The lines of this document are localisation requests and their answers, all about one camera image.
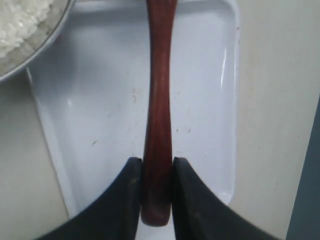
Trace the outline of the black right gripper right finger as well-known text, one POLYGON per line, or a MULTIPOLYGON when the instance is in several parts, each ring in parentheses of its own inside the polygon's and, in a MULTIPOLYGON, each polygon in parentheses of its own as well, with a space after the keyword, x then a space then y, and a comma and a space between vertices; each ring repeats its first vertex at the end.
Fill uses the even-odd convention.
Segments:
POLYGON ((225 205, 182 157, 172 165, 172 214, 177 240, 275 239, 225 205))

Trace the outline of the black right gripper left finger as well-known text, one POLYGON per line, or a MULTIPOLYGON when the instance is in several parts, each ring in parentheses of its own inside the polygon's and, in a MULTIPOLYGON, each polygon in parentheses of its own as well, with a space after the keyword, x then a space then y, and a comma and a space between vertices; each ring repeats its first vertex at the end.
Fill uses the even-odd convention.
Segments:
POLYGON ((140 216, 142 160, 131 157, 88 208, 43 240, 134 240, 140 216))

